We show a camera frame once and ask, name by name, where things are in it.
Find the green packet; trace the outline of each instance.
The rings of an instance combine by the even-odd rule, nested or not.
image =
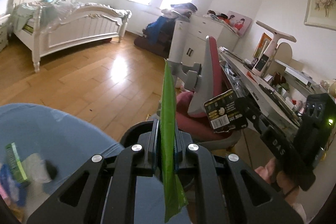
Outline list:
[[[160,117],[162,175],[166,205],[165,223],[188,204],[182,184],[174,169],[175,114],[174,80],[166,61]]]
[[[10,143],[6,145],[7,159],[10,171],[13,175],[13,178],[22,184],[28,184],[28,178],[26,172],[24,171],[19,155],[16,150],[15,143]]]

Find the green plastic bag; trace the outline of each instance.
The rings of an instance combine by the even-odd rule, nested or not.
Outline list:
[[[166,61],[161,104],[161,157],[165,192],[165,223],[188,204],[179,177],[174,170],[176,94],[174,80]]]

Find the cabinet handle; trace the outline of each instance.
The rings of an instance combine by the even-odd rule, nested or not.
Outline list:
[[[193,54],[194,50],[192,50],[191,48],[188,49],[187,51],[187,56],[191,57],[191,55]]]

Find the bed post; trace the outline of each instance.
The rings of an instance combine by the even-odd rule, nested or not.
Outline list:
[[[33,60],[35,72],[40,71],[40,21],[42,14],[42,6],[34,13],[34,32],[33,32],[33,48],[31,51],[31,57]]]
[[[123,18],[123,25],[121,25],[121,28],[119,30],[119,43],[125,36],[126,28],[128,25],[128,19],[129,19],[129,13],[125,15],[125,17]]]

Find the blue tablecloth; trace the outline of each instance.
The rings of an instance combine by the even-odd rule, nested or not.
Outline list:
[[[70,114],[34,104],[0,107],[0,162],[5,161],[5,145],[15,142],[21,161],[33,153],[50,160],[57,177],[43,184],[52,194],[75,170],[95,154],[118,155],[124,148],[97,127]],[[135,224],[164,223],[164,193],[156,178],[138,177],[135,195]],[[190,223],[186,208],[169,223]]]

